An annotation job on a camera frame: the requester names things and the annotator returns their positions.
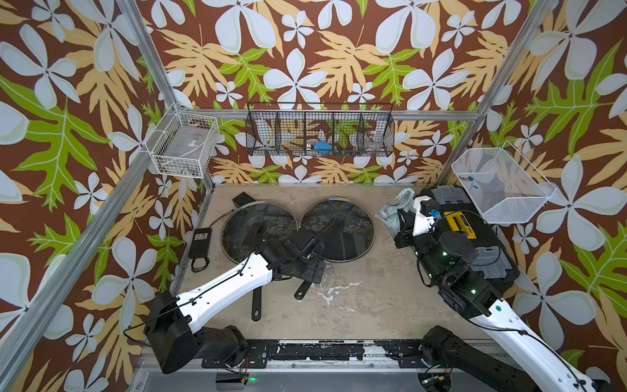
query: gray towel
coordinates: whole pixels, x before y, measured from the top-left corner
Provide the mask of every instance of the gray towel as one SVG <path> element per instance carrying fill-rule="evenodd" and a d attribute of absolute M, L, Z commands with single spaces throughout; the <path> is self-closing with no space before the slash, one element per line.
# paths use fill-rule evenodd
<path fill-rule="evenodd" d="M 414 195 L 415 193 L 413 189 L 405 188 L 398 194 L 398 196 L 396 196 L 394 204 L 383 204 L 379 207 L 379 212 L 375 214 L 375 216 L 382 220 L 383 224 L 386 225 L 392 238 L 401 232 L 401 222 L 398 219 L 398 210 L 402 209 L 405 212 L 416 212 L 414 209 Z"/>

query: beige floor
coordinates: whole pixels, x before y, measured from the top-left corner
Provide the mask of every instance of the beige floor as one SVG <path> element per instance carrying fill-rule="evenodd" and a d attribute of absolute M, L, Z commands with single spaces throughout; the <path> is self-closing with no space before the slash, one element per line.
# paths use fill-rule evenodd
<path fill-rule="evenodd" d="M 286 206 L 300 220 L 315 202 L 329 197 L 354 200 L 374 215 L 379 206 L 393 201 L 400 187 L 361 186 L 219 186 L 204 225 L 233 208 L 232 199 L 247 192 L 256 200 Z M 211 263 L 200 273 L 188 268 L 181 290 L 191 290 L 233 268 L 222 252 L 219 234 L 226 219 L 213 226 L 209 249 Z M 396 249 L 381 221 L 374 218 L 376 238 L 362 258 L 349 263 L 328 263 L 321 284 L 314 285 L 302 301 L 293 295 L 301 284 L 292 278 L 263 288 L 262 318 L 250 318 L 252 293 L 218 313 L 208 327 L 237 326 L 248 339 L 416 339 L 441 325 L 462 339 L 487 335 L 446 306 L 435 288 L 426 288 L 409 248 Z"/>

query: wire basket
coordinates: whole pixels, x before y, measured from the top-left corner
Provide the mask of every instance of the wire basket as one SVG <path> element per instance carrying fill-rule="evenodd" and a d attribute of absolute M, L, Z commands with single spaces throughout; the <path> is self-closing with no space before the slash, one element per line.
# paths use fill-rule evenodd
<path fill-rule="evenodd" d="M 509 144 L 512 156 L 506 146 L 468 149 L 453 163 L 453 172 L 486 222 L 526 223 L 556 189 L 523 154 Z"/>
<path fill-rule="evenodd" d="M 150 157 L 159 174 L 203 178 L 218 138 L 218 120 L 206 115 L 176 113 L 160 129 Z"/>
<path fill-rule="evenodd" d="M 340 110 L 282 110 L 267 103 L 254 104 L 263 109 L 252 109 L 249 103 L 246 149 L 252 156 L 386 157 L 394 150 L 391 104 L 377 106 L 389 110 L 361 110 L 363 105 L 346 103 L 326 104 Z"/>

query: white wire basket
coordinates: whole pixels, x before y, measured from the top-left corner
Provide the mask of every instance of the white wire basket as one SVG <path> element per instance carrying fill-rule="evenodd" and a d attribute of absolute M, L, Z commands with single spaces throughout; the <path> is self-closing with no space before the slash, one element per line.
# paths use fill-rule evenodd
<path fill-rule="evenodd" d="M 511 147 L 515 155 L 506 147 Z M 503 147 L 468 149 L 452 168 L 488 223 L 529 222 L 556 191 L 527 157 L 509 143 Z"/>
<path fill-rule="evenodd" d="M 159 174 L 203 178 L 218 138 L 215 117 L 185 112 L 168 121 L 150 151 Z"/>

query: power cord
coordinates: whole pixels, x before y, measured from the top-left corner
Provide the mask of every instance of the power cord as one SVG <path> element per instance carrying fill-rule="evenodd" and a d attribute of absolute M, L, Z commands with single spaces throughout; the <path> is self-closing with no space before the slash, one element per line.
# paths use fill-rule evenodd
<path fill-rule="evenodd" d="M 469 323 L 473 324 L 476 327 L 479 327 L 481 329 L 485 329 L 488 331 L 497 331 L 497 332 L 518 332 L 520 335 L 522 336 L 529 336 L 531 338 L 533 338 L 535 341 L 537 341 L 538 343 L 540 343 L 541 345 L 543 345 L 547 350 L 549 350 L 553 355 L 555 355 L 555 357 L 557 357 L 557 359 L 560 360 L 560 362 L 566 367 L 566 369 L 568 369 L 569 372 L 571 372 L 572 376 L 575 378 L 575 380 L 577 381 L 576 383 L 573 384 L 573 386 L 575 388 L 579 388 L 581 386 L 581 389 L 584 390 L 584 392 L 586 392 L 586 388 L 584 387 L 584 385 L 586 384 L 585 381 L 580 380 L 577 375 L 575 374 L 574 371 L 572 371 L 571 367 L 566 363 L 566 361 L 564 360 L 564 358 L 562 358 L 558 353 L 555 352 L 555 350 L 553 350 L 551 347 L 549 347 L 545 342 L 543 342 L 541 339 L 538 339 L 537 337 L 533 336 L 532 334 L 530 334 L 529 332 L 522 330 L 522 329 L 516 329 L 516 328 L 489 328 L 489 327 L 484 327 L 484 326 L 480 326 L 479 324 L 477 324 L 476 322 L 473 322 L 469 319 L 466 319 Z"/>

